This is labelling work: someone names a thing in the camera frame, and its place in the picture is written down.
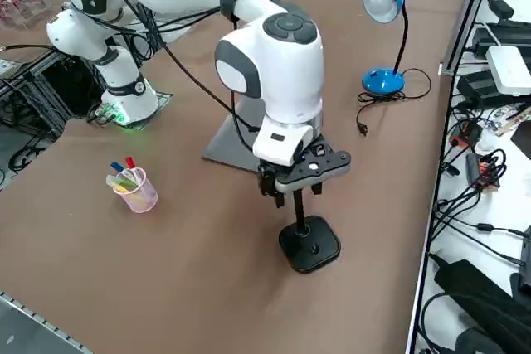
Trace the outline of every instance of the blue marker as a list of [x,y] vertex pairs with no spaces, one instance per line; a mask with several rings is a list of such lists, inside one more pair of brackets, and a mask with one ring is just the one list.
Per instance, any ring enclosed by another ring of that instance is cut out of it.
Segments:
[[124,169],[124,167],[122,165],[120,165],[119,163],[117,162],[112,162],[110,164],[110,166],[118,173],[122,173],[122,176],[124,177],[127,177],[128,180],[130,180],[131,182],[134,182],[135,184],[137,183],[136,182],[136,179],[134,178],[134,175],[133,173],[131,173],[128,169]]

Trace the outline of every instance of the white table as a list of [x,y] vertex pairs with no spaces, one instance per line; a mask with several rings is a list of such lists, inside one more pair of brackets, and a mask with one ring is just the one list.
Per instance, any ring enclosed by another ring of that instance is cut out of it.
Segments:
[[[484,192],[479,204],[459,216],[463,221],[471,224],[490,223],[496,227],[512,228],[525,231],[531,226],[531,160],[529,160],[510,140],[513,132],[497,138],[492,133],[485,133],[476,147],[477,153],[488,153],[496,148],[503,149],[507,154],[507,172],[500,179],[500,189],[496,192]],[[450,147],[446,140],[445,151]],[[447,159],[459,152],[454,148]],[[465,175],[465,152],[453,163],[461,174],[451,177],[444,173],[441,177],[438,199],[450,199],[457,196],[468,185]],[[503,231],[493,231],[490,234],[452,222],[456,228],[468,235],[486,243],[499,252],[520,258],[522,239]],[[475,267],[492,279],[505,292],[511,294],[509,276],[518,272],[518,268],[505,260],[491,254],[475,242],[446,227],[431,246],[431,252],[453,263],[460,259],[469,260]],[[437,266],[429,261],[426,272],[426,282],[422,293],[422,306],[433,295],[442,292],[435,283],[434,277]],[[440,298],[430,305],[426,313],[426,330],[430,339],[444,347],[454,348],[456,338],[469,327],[476,326],[470,317],[451,299]],[[421,337],[417,337],[416,352],[427,348]]]

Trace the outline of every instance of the clear plastic cup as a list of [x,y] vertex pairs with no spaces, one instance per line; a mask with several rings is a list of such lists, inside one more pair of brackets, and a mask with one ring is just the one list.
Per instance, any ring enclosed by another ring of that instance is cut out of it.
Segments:
[[133,169],[125,169],[131,171],[135,176],[142,177],[142,182],[133,191],[118,192],[113,188],[114,193],[120,195],[122,199],[127,203],[129,208],[135,213],[145,213],[155,206],[158,200],[158,194],[153,188],[151,182],[146,177],[146,172],[141,167],[135,167]]

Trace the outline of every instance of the blue desk lamp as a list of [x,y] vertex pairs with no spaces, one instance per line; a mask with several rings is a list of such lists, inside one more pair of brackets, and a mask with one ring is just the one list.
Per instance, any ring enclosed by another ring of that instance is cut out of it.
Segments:
[[408,28],[405,0],[363,0],[363,6],[373,20],[382,24],[394,21],[398,13],[402,10],[402,15],[404,16],[404,34],[395,67],[393,69],[376,68],[370,70],[363,77],[362,81],[363,88],[376,95],[388,95],[389,93],[400,91],[404,88],[404,77],[398,73],[398,66],[400,65],[400,60],[406,47]]

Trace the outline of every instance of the white router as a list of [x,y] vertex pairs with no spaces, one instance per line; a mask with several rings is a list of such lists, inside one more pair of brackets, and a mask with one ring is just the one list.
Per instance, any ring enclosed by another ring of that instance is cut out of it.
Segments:
[[496,89],[503,95],[531,95],[531,74],[518,48],[501,46],[489,26],[485,23],[482,25],[497,44],[487,51],[487,61]]

